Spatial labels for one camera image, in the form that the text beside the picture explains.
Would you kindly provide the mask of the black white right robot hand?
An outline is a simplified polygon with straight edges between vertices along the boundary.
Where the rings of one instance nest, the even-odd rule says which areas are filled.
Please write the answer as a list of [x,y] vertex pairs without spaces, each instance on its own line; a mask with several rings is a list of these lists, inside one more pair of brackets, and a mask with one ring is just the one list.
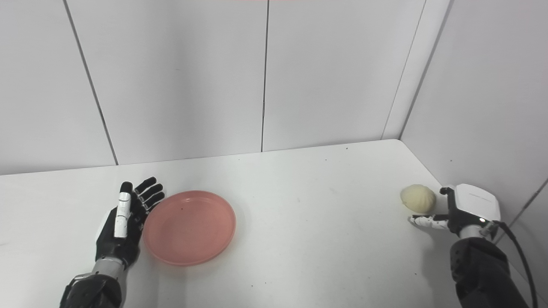
[[441,187],[440,194],[447,198],[448,213],[412,215],[408,221],[423,228],[447,230],[460,239],[495,238],[501,221],[495,195],[468,184]]

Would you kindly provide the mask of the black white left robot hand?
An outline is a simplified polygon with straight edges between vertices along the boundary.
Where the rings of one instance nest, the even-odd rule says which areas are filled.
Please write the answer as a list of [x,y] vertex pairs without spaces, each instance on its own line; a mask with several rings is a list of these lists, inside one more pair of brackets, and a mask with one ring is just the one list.
[[96,261],[117,258],[125,268],[137,261],[139,243],[145,222],[152,210],[166,197],[163,185],[150,177],[134,187],[123,182],[118,194],[118,206],[108,213],[96,240]]

